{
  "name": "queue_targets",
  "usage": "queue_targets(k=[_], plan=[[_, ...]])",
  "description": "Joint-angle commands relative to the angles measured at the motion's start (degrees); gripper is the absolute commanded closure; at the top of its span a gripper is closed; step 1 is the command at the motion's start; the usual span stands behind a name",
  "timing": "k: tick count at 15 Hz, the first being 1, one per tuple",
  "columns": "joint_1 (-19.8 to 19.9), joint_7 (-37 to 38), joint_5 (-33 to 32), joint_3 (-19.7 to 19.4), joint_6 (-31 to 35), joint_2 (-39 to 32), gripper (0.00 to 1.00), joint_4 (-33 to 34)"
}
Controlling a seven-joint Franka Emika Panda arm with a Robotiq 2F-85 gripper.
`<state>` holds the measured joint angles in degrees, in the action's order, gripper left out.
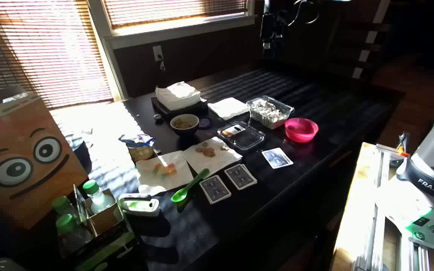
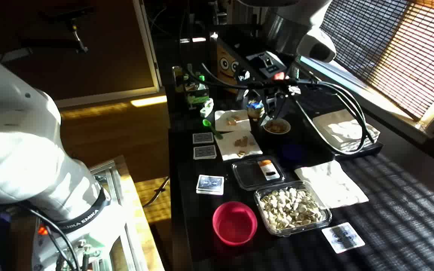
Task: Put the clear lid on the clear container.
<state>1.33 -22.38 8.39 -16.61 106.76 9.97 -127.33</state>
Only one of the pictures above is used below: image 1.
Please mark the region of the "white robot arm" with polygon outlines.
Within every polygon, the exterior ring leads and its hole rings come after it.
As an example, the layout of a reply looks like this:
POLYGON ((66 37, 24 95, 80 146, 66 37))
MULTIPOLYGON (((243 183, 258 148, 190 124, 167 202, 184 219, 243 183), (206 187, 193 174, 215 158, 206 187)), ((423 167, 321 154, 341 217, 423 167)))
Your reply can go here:
POLYGON ((378 189, 378 204, 411 241, 434 249, 434 125, 395 177, 378 189))

